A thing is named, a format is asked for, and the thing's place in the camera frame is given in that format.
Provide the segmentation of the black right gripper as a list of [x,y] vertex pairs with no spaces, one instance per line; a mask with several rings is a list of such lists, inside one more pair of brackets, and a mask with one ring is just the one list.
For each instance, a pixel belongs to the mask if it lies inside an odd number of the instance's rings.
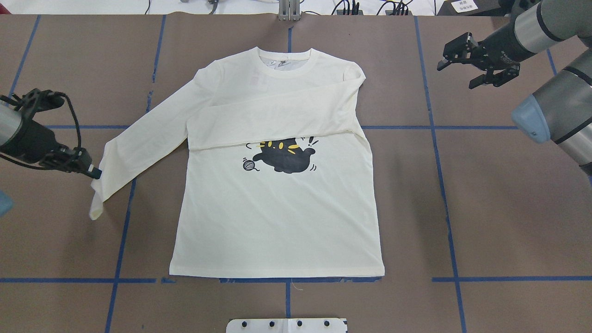
[[484,70],[485,74],[470,80],[469,89],[513,80],[518,77],[520,62],[524,60],[524,47],[516,38],[514,26],[508,23],[480,42],[474,40],[471,32],[458,36],[444,46],[437,71],[453,63],[471,64]]

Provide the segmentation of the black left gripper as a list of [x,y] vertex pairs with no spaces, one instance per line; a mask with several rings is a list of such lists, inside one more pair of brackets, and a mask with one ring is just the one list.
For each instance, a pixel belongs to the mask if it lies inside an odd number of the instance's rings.
[[[69,97],[62,92],[32,89],[22,97],[1,97],[1,158],[29,169],[57,170],[66,173],[87,173],[100,179],[101,169],[82,147],[80,123]],[[55,133],[34,121],[38,112],[60,108],[65,102],[74,119],[77,145],[70,149],[56,140]]]

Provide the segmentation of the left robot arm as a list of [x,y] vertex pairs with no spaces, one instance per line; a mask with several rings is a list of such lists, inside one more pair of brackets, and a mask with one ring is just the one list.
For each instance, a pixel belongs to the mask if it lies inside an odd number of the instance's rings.
[[[1,158],[28,169],[81,173],[100,179],[102,171],[82,147],[80,123],[72,101],[63,92],[34,88],[19,96],[3,95],[0,112]],[[55,133],[33,118],[38,112],[49,111],[67,103],[74,120],[77,145],[73,148],[59,143]]]

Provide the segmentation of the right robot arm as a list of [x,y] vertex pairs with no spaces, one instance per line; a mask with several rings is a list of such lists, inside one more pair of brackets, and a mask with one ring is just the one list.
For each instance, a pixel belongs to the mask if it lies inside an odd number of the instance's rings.
[[528,95],[514,110],[512,122],[537,143],[552,141],[579,168],[591,176],[591,2],[540,0],[477,42],[471,32],[444,46],[437,70],[453,63],[482,70],[470,80],[470,89],[500,87],[518,77],[527,59],[548,53],[551,47],[577,37],[586,47],[571,63]]

